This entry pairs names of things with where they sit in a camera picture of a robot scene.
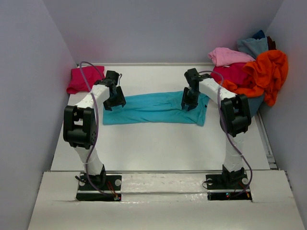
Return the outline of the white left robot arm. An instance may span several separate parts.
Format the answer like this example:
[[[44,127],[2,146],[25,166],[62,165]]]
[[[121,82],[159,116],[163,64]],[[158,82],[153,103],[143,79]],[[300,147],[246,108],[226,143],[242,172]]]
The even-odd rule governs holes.
[[[106,170],[95,145],[99,131],[99,108],[112,111],[124,107],[126,100],[119,85],[121,74],[108,70],[103,80],[97,80],[90,92],[77,104],[64,109],[63,139],[78,153],[84,167],[85,182],[94,189],[106,185]]]

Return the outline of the turquoise t-shirt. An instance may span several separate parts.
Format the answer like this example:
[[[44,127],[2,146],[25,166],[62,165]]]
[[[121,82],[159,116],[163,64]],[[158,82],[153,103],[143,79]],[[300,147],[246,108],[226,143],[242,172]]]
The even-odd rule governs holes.
[[[188,111],[181,107],[182,96],[182,91],[127,96],[124,107],[103,110],[102,124],[179,123],[204,126],[209,97],[200,94],[198,106]]]

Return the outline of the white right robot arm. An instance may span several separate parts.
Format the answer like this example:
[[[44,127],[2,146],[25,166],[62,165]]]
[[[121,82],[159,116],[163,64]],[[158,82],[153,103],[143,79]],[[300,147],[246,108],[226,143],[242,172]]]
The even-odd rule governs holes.
[[[198,107],[201,94],[207,95],[218,106],[220,126],[226,137],[225,159],[220,174],[206,176],[205,183],[210,190],[234,189],[239,184],[248,187],[251,178],[244,169],[248,165],[243,155],[245,134],[251,125],[251,115],[247,96],[236,94],[223,87],[224,78],[216,82],[212,71],[198,72],[189,69],[184,76],[188,87],[184,88],[181,107],[193,110]]]

